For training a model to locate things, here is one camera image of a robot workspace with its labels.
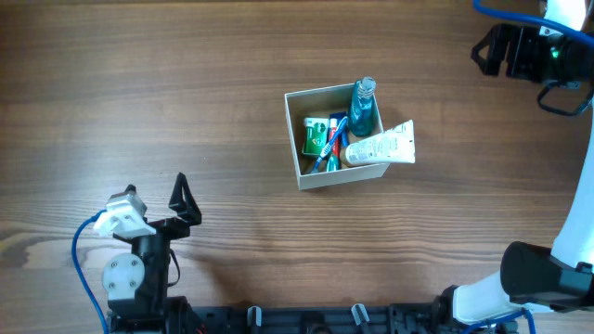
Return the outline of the white green-leaf lotion tube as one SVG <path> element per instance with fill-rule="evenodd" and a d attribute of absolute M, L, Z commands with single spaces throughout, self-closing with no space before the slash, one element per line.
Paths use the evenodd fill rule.
<path fill-rule="evenodd" d="M 341 150 L 343 164 L 415 163 L 414 122 L 409 120 L 380 134 L 350 144 Z"/>

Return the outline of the teal mouthwash bottle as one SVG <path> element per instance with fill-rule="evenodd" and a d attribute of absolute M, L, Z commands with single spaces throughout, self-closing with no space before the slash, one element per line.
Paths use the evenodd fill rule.
<path fill-rule="evenodd" d="M 371 77 L 364 77 L 355 83 L 348 111 L 348 128 L 354 136 L 368 136 L 375 126 L 375 88 L 376 82 Z"/>

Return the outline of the green white soap packet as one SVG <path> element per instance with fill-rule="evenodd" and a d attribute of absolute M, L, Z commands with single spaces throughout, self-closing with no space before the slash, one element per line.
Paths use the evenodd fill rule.
<path fill-rule="evenodd" d="M 328 142 L 329 119 L 307 117 L 303 120 L 303 125 L 305 140 L 302 153 L 305 156 L 319 156 Z"/>

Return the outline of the blue white toothbrush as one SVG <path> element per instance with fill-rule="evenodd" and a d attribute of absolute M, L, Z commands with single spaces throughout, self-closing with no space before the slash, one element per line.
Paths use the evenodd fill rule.
<path fill-rule="evenodd" d="M 312 170 L 310 171 L 310 174 L 315 174 L 318 173 L 318 169 L 319 169 L 319 165 L 320 163 L 326 159 L 326 157 L 331 153 L 332 151 L 332 147 L 334 146 L 336 140 L 342 135 L 342 133 L 344 132 L 344 129 L 346 128 L 348 123 L 348 117 L 344 116 L 340 122 L 338 123 L 337 129 L 336 131 L 330 136 L 329 141 L 327 142 L 327 144 L 323 147 L 323 149 L 321 150 L 320 154 L 318 155 L 318 157 L 316 158 L 314 167 L 312 168 Z"/>

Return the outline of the teal white toothpaste tube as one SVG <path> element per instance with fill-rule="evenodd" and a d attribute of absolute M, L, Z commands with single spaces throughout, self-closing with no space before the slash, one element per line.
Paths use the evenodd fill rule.
<path fill-rule="evenodd" d="M 339 145 L 340 145 L 340 136 L 338 135 L 339 129 L 339 121 L 336 118 L 332 118 L 329 122 L 330 125 L 330 137 L 329 140 L 333 140 L 330 154 L 328 156 L 328 161 L 326 165 L 327 172 L 334 172 L 340 169 L 340 159 L 339 159 Z"/>

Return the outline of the blue disposable razor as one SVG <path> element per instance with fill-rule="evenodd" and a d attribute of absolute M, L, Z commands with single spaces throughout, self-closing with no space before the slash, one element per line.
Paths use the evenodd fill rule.
<path fill-rule="evenodd" d="M 337 122 L 337 134 L 330 135 L 329 142 L 331 144 L 340 143 L 342 148 L 346 148 L 349 145 L 347 113 L 345 111 L 331 113 L 329 119 Z"/>

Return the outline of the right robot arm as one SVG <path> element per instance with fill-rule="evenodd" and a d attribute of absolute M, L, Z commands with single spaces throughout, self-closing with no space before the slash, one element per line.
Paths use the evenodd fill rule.
<path fill-rule="evenodd" d="M 471 51 L 485 75 L 507 75 L 552 89 L 593 80 L 593 35 L 583 27 L 588 1 L 549 1 L 542 17 L 483 6 L 474 9 L 499 19 Z M 433 302 L 439 325 L 477 328 L 533 313 L 570 313 L 593 308 L 593 149 L 584 158 L 575 196 L 550 247 L 521 241 L 505 250 L 499 269 L 473 284 L 452 286 Z"/>

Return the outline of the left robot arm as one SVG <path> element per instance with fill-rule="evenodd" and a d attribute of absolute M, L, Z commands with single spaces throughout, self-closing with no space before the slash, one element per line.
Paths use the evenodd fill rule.
<path fill-rule="evenodd" d="M 110 197 L 94 229 L 131 246 L 104 267 L 102 284 L 108 293 L 109 333 L 204 333 L 206 328 L 183 296 L 167 291 L 171 264 L 178 261 L 171 242 L 187 238 L 201 224 L 201 212 L 187 178 L 179 173 L 168 207 L 174 216 L 158 221 L 145 217 L 147 206 L 136 187 Z"/>

